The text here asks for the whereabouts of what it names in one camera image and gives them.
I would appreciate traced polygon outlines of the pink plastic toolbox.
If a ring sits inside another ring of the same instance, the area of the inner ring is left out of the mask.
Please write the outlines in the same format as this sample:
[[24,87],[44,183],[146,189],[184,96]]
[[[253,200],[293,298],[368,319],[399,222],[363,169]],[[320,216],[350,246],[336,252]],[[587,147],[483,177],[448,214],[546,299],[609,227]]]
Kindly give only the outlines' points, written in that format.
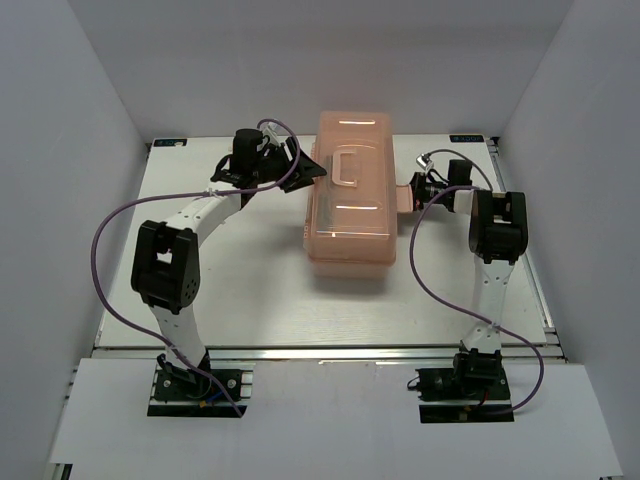
[[411,190],[396,184],[390,116],[325,111],[312,159],[326,170],[311,188],[304,247],[313,271],[333,278],[384,278],[396,260],[398,215]]

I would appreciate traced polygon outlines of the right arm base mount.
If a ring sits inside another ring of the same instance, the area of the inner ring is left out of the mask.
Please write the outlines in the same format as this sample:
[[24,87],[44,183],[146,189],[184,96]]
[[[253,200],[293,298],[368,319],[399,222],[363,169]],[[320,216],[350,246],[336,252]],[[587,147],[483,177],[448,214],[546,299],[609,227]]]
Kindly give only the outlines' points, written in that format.
[[492,378],[462,375],[454,367],[420,368],[406,387],[418,394],[421,424],[514,421],[511,392],[503,368]]

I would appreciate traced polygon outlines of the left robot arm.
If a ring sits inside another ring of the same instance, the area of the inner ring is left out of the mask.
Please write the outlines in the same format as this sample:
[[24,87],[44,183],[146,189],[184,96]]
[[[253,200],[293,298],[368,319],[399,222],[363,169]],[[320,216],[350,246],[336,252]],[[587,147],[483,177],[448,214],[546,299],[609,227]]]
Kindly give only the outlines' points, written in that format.
[[274,183],[290,193],[326,175],[292,136],[281,142],[270,125],[240,129],[231,152],[216,165],[208,194],[162,222],[148,220],[140,226],[131,286],[169,342],[161,367],[178,373],[177,387],[188,398],[205,396],[212,378],[193,309],[201,281],[201,245],[262,185]]

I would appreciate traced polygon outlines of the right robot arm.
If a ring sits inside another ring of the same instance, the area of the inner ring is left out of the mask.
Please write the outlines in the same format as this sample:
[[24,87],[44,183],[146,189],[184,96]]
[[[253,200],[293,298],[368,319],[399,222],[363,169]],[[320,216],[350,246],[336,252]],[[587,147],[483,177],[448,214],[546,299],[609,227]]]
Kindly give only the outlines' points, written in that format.
[[528,247],[526,196],[522,192],[477,189],[471,180],[476,164],[451,160],[447,178],[436,180],[429,153],[416,162],[422,168],[410,182],[413,209],[442,205],[449,212],[469,217],[468,245],[474,255],[475,280],[471,307],[460,311],[476,319],[461,340],[451,374],[453,390],[472,399],[484,391],[489,379],[501,373],[502,323],[507,285],[516,262]]

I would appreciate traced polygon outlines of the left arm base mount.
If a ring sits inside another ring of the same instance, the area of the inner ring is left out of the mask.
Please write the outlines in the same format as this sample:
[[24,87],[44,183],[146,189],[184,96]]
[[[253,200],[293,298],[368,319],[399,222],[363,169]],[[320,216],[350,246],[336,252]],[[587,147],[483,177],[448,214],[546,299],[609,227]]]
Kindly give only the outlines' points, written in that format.
[[[213,375],[223,384],[242,414],[252,393],[253,371],[214,369]],[[234,407],[218,386],[205,380],[197,385],[156,369],[147,408],[148,417],[232,418],[238,419]]]

